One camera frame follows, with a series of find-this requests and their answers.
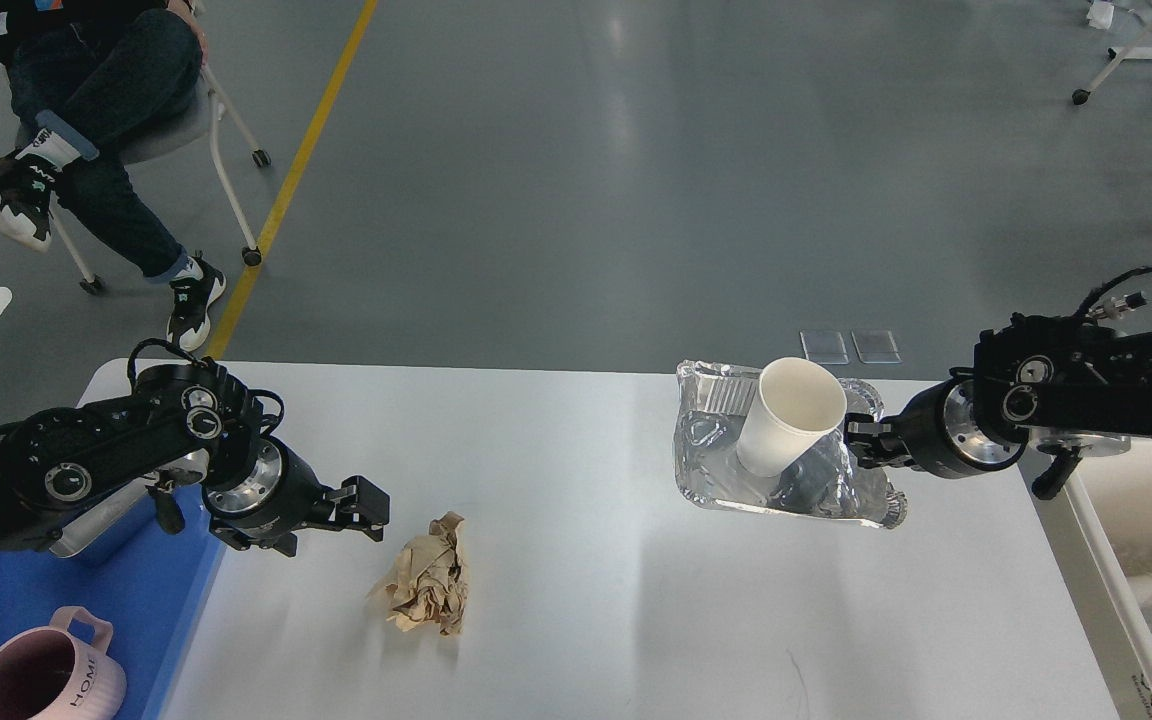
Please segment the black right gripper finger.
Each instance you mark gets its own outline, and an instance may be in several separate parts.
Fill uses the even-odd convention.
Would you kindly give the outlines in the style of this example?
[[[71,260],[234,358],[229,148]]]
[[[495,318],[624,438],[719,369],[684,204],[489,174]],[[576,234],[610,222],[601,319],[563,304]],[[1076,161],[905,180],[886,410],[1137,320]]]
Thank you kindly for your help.
[[[897,425],[899,416],[846,415],[844,442],[847,447],[897,447],[904,438]]]
[[[864,445],[850,445],[849,452],[855,458],[855,464],[863,469],[879,468],[910,468],[914,465],[914,457],[908,452],[896,448],[872,447]]]

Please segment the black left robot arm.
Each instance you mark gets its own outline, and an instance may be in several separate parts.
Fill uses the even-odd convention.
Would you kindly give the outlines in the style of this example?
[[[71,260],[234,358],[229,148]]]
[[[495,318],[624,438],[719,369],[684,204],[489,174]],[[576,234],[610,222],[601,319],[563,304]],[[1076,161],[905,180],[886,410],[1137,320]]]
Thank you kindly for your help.
[[[170,536],[185,520],[179,488],[200,488],[211,536],[233,550],[296,555],[302,529],[358,530],[380,541],[391,497],[364,477],[332,488],[275,437],[278,396],[179,344],[175,363],[127,363],[128,395],[52,407],[0,425],[0,553],[77,555],[150,497]]]

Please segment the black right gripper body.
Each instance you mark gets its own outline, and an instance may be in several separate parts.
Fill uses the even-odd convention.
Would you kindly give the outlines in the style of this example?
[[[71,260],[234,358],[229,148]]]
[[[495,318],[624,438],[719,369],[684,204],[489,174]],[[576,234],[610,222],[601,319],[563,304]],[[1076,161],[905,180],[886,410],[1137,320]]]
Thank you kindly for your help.
[[[901,411],[901,441],[910,457],[909,468],[945,479],[1011,468],[1024,450],[1021,445],[1000,444],[983,432],[970,379],[941,382],[914,396]]]

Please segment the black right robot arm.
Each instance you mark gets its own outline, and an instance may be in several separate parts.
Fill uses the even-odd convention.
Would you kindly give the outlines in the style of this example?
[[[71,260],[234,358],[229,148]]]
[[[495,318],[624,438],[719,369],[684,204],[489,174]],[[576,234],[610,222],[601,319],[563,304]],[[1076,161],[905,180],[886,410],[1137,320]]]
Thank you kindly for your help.
[[[1011,314],[982,331],[973,363],[911,397],[901,414],[849,414],[847,450],[861,468],[909,468],[946,479],[1011,468],[1028,448],[1051,456],[1030,484],[1059,495],[1079,461],[1123,454],[1134,437],[1152,439],[1152,332],[1124,334],[1111,320],[1146,304],[1116,297],[1138,266],[1096,286],[1071,314]]]

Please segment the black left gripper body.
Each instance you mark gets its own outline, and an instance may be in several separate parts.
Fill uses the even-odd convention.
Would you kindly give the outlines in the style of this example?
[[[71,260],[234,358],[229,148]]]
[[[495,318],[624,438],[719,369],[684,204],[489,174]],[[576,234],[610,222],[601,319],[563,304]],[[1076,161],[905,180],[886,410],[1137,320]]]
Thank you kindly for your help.
[[[210,511],[209,532],[233,550],[237,532],[275,536],[301,529],[326,526],[329,488],[317,482],[314,471],[296,452],[279,439],[262,437],[255,465],[237,487],[206,488],[204,506]]]

